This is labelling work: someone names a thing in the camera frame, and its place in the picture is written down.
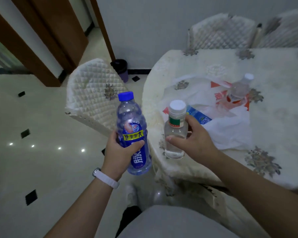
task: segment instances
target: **white bottle cap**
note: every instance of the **white bottle cap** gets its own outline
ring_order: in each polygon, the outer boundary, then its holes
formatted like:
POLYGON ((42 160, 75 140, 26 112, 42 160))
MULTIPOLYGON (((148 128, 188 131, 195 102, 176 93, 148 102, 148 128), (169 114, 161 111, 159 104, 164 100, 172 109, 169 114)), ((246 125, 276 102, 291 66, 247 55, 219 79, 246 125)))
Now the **white bottle cap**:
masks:
POLYGON ((186 113, 186 104, 183 100, 173 100, 169 106, 169 112, 174 115, 182 115, 186 113))
POLYGON ((245 78, 252 81, 254 79, 254 75, 253 74, 246 73, 245 74, 245 78))

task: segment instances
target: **blue bottle cap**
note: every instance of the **blue bottle cap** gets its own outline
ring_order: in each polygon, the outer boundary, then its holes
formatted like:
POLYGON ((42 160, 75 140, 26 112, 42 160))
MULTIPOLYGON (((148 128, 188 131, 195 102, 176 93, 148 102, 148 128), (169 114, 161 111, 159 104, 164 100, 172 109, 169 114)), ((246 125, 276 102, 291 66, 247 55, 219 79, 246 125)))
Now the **blue bottle cap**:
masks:
POLYGON ((129 91, 129 92, 119 93, 118 94, 118 99, 121 102, 132 100, 133 99, 133 92, 129 91))

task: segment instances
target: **blue label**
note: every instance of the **blue label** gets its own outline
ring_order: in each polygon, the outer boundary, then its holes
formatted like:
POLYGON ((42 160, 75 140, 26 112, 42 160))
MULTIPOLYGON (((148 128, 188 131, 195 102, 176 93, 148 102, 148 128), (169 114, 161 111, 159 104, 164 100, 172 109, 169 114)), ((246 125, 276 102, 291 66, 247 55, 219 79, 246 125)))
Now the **blue label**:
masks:
MULTIPOLYGON (((144 131, 138 121, 126 121, 123 129, 123 137, 119 137, 119 143, 122 147, 126 148, 131 144, 144 140, 147 132, 144 131)), ((142 168, 146 164, 146 143, 141 149, 131 157, 131 164, 134 168, 142 168)))
POLYGON ((191 107, 190 105, 187 106, 186 112, 189 115, 192 115, 200 124, 206 124, 210 122, 212 119, 205 114, 201 113, 200 111, 196 110, 195 108, 191 107))

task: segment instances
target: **purple trash can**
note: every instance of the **purple trash can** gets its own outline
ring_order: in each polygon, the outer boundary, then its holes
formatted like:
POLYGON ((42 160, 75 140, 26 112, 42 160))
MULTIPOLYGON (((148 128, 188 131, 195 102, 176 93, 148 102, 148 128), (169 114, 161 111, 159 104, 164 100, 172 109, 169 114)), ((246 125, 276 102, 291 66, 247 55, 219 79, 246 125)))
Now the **purple trash can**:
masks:
POLYGON ((123 59, 116 59, 115 61, 110 63, 115 71, 120 76, 123 82, 128 82, 128 69, 127 69, 127 62, 123 59))

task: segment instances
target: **white chair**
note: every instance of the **white chair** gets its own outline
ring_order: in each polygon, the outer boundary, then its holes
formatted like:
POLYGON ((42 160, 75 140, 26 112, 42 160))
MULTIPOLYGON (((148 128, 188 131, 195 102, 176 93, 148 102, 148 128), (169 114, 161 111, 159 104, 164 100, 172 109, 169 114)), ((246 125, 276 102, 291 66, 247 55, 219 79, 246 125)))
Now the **white chair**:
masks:
POLYGON ((281 13, 263 28, 261 47, 298 47, 298 10, 281 13))
POLYGON ((110 63, 94 59, 69 76, 66 114, 105 136, 115 129, 117 94, 128 91, 110 63))
POLYGON ((220 13, 194 24, 188 32, 188 49, 250 48, 256 34, 253 20, 220 13))

